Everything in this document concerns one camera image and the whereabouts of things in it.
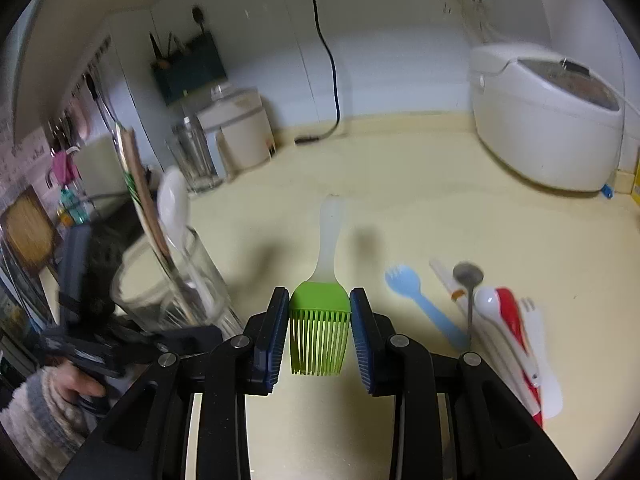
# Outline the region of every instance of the green brush head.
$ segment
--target green brush head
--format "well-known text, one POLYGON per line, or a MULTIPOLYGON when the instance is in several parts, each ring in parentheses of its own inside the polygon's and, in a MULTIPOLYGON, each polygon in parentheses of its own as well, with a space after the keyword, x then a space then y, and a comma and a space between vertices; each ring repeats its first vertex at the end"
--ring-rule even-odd
POLYGON ((300 283, 289 302, 291 372, 338 375, 350 319, 351 303, 340 283, 300 283))

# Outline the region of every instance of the metal pivot screw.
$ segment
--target metal pivot screw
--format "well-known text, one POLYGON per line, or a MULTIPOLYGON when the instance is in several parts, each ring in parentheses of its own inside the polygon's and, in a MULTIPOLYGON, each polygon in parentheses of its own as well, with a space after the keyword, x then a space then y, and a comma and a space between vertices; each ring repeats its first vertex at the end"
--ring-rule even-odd
POLYGON ((409 338, 402 334, 396 334, 391 336, 391 339, 389 341, 396 348, 403 348, 405 346, 409 346, 409 338))
POLYGON ((159 358, 158 358, 158 364, 162 367, 162 368, 167 368, 173 364, 175 364, 175 362, 178 359, 176 358, 175 354, 162 354, 159 358))
POLYGON ((244 334, 237 335, 231 339, 231 346, 233 348, 244 348, 249 344, 249 338, 244 334))
POLYGON ((469 366, 478 366, 482 362, 482 358, 475 352, 467 352, 462 358, 469 366))

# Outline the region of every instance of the white canister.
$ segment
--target white canister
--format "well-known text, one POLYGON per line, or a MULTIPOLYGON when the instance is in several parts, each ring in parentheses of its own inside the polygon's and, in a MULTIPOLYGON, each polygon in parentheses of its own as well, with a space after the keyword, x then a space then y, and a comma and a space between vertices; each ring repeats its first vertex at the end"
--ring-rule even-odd
POLYGON ((221 130, 234 170, 252 168, 274 153, 273 133, 257 89, 233 92, 198 113, 207 132, 221 130))

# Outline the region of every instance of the human hand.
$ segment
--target human hand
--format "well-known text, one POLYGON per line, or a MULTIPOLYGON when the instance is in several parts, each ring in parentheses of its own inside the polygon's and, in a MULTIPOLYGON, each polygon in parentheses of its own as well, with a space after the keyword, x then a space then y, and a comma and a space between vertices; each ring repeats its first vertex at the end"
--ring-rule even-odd
POLYGON ((104 397, 106 394, 104 386, 68 360, 55 368, 52 380, 54 388, 66 402, 75 402, 78 395, 104 397))

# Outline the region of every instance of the pink cloth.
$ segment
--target pink cloth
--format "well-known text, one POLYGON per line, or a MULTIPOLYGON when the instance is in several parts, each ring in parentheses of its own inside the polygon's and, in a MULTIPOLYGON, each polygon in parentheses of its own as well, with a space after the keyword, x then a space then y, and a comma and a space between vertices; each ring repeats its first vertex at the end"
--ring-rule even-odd
POLYGON ((53 156, 51 169, 60 186, 70 184, 79 176, 78 168, 71 160, 71 155, 67 155, 65 152, 57 152, 53 156))

